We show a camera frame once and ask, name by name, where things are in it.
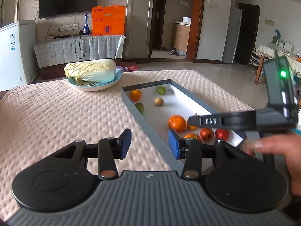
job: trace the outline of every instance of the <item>green light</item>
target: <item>green light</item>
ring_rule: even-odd
[[[286,77],[286,72],[285,72],[285,71],[281,71],[281,72],[280,72],[280,75],[281,75],[282,77]]]

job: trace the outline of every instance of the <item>blue bottle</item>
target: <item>blue bottle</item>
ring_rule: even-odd
[[[85,25],[82,28],[82,34],[83,35],[89,35],[90,34],[90,29],[89,29],[89,26],[88,26],[88,14],[85,13],[84,16],[85,16]]]

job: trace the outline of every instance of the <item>blue plate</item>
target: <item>blue plate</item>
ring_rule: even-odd
[[[68,82],[74,86],[75,88],[81,91],[99,91],[106,88],[109,88],[115,85],[121,78],[122,72],[119,69],[116,69],[116,77],[111,82],[107,83],[99,83],[99,82],[87,82],[87,81],[80,81],[76,82],[73,77],[68,77]]]

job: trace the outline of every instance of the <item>orange gift box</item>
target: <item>orange gift box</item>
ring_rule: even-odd
[[[125,6],[97,6],[92,8],[93,35],[124,35]]]

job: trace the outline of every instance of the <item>gray refrigerator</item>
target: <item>gray refrigerator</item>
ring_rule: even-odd
[[[240,31],[241,16],[242,10],[231,6],[226,43],[222,58],[223,63],[233,63],[234,61]]]

